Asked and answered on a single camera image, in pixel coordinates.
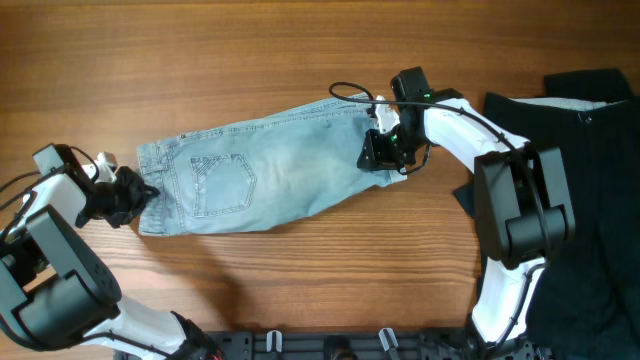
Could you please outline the light blue denim shorts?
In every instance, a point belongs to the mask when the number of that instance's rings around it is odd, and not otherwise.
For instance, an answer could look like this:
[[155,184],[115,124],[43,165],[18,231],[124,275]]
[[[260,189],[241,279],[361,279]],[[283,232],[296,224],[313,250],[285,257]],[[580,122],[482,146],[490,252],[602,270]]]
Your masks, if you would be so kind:
[[265,231],[371,187],[403,181],[357,167],[373,122],[361,101],[324,99],[264,118],[138,147],[159,192],[139,218],[148,236]]

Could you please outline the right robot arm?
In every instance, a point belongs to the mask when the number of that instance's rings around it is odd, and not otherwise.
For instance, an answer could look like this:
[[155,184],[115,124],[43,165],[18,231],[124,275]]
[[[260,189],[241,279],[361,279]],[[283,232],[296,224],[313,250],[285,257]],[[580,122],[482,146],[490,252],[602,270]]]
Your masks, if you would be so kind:
[[372,94],[363,101],[374,127],[357,165],[407,176],[426,164],[416,159],[419,149],[440,146],[472,173],[473,219],[486,263],[468,348],[496,357],[525,336],[537,282],[574,235],[561,153],[499,127],[452,88],[432,89],[419,67],[401,71],[391,88],[392,101]]

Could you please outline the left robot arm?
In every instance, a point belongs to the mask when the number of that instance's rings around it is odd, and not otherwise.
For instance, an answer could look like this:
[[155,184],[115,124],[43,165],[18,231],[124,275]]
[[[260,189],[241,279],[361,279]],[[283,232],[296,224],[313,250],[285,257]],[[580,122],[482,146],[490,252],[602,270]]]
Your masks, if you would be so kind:
[[83,165],[80,153],[65,144],[36,151],[36,181],[12,198],[22,205],[1,231],[2,331],[38,352],[97,345],[117,359],[223,358],[191,320],[124,296],[78,234],[91,220],[128,225],[159,194],[111,154]]

